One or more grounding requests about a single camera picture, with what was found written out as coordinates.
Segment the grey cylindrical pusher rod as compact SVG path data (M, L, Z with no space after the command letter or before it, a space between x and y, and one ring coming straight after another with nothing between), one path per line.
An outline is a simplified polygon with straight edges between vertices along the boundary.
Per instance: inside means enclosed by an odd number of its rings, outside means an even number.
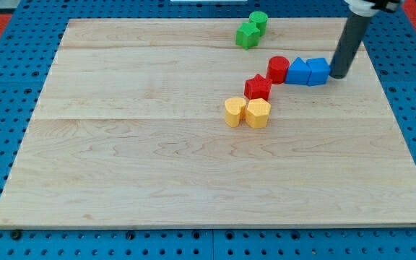
M343 79L347 76L371 20L372 17L350 13L330 63L330 77Z

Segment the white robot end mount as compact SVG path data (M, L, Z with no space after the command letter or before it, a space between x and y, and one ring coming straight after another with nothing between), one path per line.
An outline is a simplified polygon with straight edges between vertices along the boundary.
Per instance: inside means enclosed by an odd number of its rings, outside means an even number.
M350 11L361 17L373 17L378 12L395 13L404 0L344 0Z

